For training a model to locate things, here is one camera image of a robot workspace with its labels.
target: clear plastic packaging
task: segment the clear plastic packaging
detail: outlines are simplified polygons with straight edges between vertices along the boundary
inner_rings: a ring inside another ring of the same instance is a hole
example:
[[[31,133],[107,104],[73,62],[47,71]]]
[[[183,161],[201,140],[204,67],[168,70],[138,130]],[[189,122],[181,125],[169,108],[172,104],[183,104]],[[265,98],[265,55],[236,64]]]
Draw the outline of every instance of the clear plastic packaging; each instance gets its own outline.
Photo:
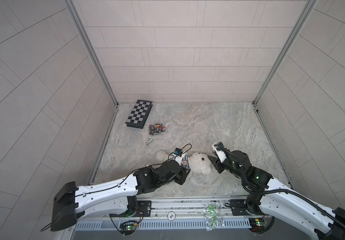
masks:
[[[203,209],[206,230],[224,227],[224,217],[222,209],[215,204],[209,204]]]
[[[149,134],[150,135],[158,135],[161,133],[166,132],[166,128],[163,123],[156,123],[154,122],[153,124],[149,125]]]

